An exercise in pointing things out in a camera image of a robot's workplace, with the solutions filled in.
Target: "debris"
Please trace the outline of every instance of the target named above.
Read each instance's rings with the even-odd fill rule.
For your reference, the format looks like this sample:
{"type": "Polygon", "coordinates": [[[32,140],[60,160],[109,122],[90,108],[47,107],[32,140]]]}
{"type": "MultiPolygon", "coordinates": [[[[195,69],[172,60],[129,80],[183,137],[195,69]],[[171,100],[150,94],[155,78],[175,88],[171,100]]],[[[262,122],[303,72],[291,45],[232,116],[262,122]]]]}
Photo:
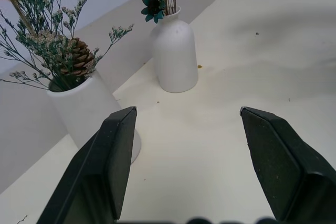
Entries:
{"type": "Polygon", "coordinates": [[[19,221],[17,224],[19,224],[22,221],[25,221],[25,219],[28,217],[28,215],[26,215],[21,221],[19,221]]]}

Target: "white vase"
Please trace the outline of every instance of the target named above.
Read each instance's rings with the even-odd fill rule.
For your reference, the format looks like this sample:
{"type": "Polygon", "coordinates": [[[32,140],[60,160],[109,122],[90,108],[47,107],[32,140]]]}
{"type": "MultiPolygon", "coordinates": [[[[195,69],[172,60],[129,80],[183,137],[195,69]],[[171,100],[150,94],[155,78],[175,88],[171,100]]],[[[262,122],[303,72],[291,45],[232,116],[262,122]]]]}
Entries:
{"type": "MultiPolygon", "coordinates": [[[[82,148],[90,140],[111,113],[121,110],[97,71],[74,89],[64,92],[49,90],[47,93],[78,148],[82,148]]],[[[135,131],[132,163],[137,158],[140,148],[141,139],[135,131]]]]}
{"type": "Polygon", "coordinates": [[[180,93],[198,81],[194,32],[178,19],[177,12],[164,16],[150,35],[155,72],[160,86],[168,92],[180,93]]]}

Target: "flower stem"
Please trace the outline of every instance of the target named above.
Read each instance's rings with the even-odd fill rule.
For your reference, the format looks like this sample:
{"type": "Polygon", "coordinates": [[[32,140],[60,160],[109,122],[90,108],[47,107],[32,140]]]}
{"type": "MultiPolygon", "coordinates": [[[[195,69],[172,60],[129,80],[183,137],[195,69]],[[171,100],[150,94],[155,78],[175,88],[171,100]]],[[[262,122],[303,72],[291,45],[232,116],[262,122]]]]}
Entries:
{"type": "Polygon", "coordinates": [[[22,22],[25,24],[26,28],[28,29],[28,31],[30,32],[31,35],[36,36],[35,31],[33,30],[33,28],[31,27],[30,23],[28,22],[26,16],[23,14],[23,12],[20,9],[19,3],[17,0],[10,0],[12,5],[14,6],[14,8],[16,9],[17,13],[19,14],[22,22]]]}

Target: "table surface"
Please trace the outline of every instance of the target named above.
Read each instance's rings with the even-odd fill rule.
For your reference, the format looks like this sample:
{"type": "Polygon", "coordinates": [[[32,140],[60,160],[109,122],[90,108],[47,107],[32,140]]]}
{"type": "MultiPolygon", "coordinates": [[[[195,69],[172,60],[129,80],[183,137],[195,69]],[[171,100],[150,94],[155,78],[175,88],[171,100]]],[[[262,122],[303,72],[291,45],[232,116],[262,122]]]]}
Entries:
{"type": "MultiPolygon", "coordinates": [[[[122,220],[253,223],[272,216],[239,110],[285,118],[336,168],[336,5],[333,0],[216,0],[192,23],[198,84],[162,90],[153,60],[114,96],[138,107],[142,149],[122,220]]],[[[62,139],[0,195],[2,223],[35,223],[77,148],[62,139]]]]}

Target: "black plastic part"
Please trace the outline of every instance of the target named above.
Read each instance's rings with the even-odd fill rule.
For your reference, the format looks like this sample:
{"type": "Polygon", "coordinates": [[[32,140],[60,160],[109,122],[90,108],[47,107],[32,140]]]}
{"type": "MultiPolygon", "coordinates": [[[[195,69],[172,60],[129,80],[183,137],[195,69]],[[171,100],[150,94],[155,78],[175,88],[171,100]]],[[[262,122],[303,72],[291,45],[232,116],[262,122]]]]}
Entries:
{"type": "Polygon", "coordinates": [[[288,122],[243,107],[254,170],[279,221],[336,221],[336,171],[288,122]]]}
{"type": "Polygon", "coordinates": [[[78,151],[37,224],[110,224],[120,218],[136,108],[111,114],[78,151]]]}
{"type": "MultiPolygon", "coordinates": [[[[256,224],[278,224],[279,222],[277,222],[274,219],[270,219],[270,218],[265,218],[265,219],[260,219],[258,222],[256,222],[256,224]]],[[[204,218],[194,218],[190,221],[187,222],[187,224],[212,224],[209,220],[204,219],[204,218]]],[[[236,221],[230,221],[230,222],[221,222],[220,224],[243,224],[241,222],[236,222],[236,221]]]]}

